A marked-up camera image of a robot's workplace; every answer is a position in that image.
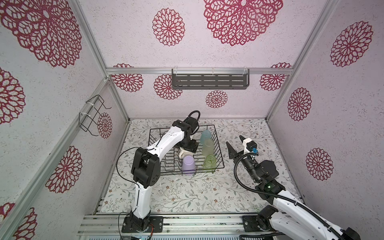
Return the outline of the red and cream mug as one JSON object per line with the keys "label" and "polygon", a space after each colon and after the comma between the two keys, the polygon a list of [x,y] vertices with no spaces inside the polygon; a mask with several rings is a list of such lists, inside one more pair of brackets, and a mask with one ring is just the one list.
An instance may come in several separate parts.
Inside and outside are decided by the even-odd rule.
{"label": "red and cream mug", "polygon": [[190,155],[191,153],[183,148],[180,148],[180,151],[179,151],[179,159],[183,159],[185,156],[188,156]]}

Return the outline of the teal textured glass cup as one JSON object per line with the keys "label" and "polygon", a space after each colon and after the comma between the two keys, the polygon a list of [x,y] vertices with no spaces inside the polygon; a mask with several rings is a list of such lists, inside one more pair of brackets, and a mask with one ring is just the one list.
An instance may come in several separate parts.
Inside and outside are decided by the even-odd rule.
{"label": "teal textured glass cup", "polygon": [[204,130],[201,134],[200,145],[203,145],[206,140],[212,138],[212,133],[209,130]]}

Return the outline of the black wire dish rack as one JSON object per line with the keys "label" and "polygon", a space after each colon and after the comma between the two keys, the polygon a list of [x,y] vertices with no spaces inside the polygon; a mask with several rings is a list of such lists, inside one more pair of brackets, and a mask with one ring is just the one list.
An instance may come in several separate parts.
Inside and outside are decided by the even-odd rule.
{"label": "black wire dish rack", "polygon": [[[152,128],[149,131],[148,145],[151,146],[155,144],[169,128]],[[212,136],[211,139],[214,142],[214,153],[213,155],[216,158],[216,165],[205,164],[206,157],[202,154],[203,145],[200,143],[201,135],[204,131],[209,131]],[[218,134],[216,131],[215,125],[201,125],[199,130],[195,135],[192,136],[193,140],[197,141],[198,148],[193,157],[196,164],[197,173],[214,173],[218,169],[223,169],[225,167],[224,158],[221,152],[220,141],[218,139]],[[182,150],[177,146],[173,147],[167,152],[167,154],[161,160],[161,175],[180,175],[183,173],[182,164],[183,156],[181,155]]]}

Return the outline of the lavender plastic cup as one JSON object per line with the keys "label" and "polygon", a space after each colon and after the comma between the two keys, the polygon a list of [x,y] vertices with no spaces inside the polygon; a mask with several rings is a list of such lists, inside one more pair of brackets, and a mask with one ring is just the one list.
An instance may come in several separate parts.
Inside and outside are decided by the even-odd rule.
{"label": "lavender plastic cup", "polygon": [[186,155],[183,158],[182,173],[187,176],[192,176],[196,172],[195,159],[191,155]]}

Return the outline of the short green glass cup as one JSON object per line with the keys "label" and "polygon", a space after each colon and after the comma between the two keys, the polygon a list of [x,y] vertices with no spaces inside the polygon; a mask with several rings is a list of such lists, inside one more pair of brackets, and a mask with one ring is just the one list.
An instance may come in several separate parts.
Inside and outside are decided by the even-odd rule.
{"label": "short green glass cup", "polygon": [[208,155],[205,158],[203,169],[207,170],[208,172],[214,173],[216,170],[217,159],[214,155]]}

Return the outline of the pale frosted green cup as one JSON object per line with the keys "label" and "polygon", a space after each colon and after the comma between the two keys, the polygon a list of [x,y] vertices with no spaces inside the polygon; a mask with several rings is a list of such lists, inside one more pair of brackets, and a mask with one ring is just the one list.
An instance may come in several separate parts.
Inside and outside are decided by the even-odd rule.
{"label": "pale frosted green cup", "polygon": [[202,155],[207,157],[215,152],[215,144],[212,139],[207,139],[203,142]]}

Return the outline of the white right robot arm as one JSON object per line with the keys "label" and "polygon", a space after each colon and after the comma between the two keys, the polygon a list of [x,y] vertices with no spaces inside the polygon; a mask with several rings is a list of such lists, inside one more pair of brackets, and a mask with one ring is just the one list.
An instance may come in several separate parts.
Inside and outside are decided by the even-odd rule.
{"label": "white right robot arm", "polygon": [[280,184],[273,161],[257,162],[257,143],[239,136],[243,151],[237,152],[227,142],[229,158],[234,161],[234,178],[245,190],[258,194],[267,201],[253,221],[258,238],[286,235],[293,240],[359,240],[360,235],[352,228],[342,229],[314,212]]}

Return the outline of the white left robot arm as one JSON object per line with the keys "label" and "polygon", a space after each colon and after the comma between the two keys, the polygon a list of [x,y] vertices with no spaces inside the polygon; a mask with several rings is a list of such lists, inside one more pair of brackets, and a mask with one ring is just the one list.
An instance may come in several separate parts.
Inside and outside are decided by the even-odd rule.
{"label": "white left robot arm", "polygon": [[132,210],[125,218],[126,229],[138,232],[155,229],[150,224],[150,202],[153,185],[161,176],[161,160],[173,147],[179,148],[187,157],[197,152],[199,143],[191,136],[199,130],[199,119],[188,115],[183,121],[176,120],[158,141],[147,148],[136,149],[131,170],[135,198]]}

